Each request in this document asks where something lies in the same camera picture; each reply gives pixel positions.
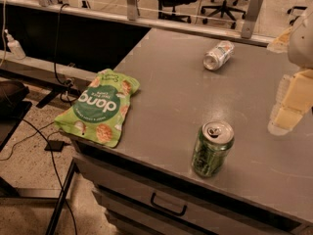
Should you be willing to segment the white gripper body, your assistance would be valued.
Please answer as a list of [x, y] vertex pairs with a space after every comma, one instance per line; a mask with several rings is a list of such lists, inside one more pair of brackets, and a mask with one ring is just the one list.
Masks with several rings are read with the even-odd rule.
[[313, 6], [309, 6], [292, 26], [288, 57], [301, 68], [313, 69]]

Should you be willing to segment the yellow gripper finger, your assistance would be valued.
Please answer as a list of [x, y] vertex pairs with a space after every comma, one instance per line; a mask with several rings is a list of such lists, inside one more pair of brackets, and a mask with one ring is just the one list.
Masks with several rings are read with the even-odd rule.
[[274, 53], [287, 53], [290, 43], [291, 26], [267, 45], [267, 49]]
[[284, 75], [276, 95], [268, 131], [277, 136], [291, 132], [313, 107], [313, 70], [301, 69]]

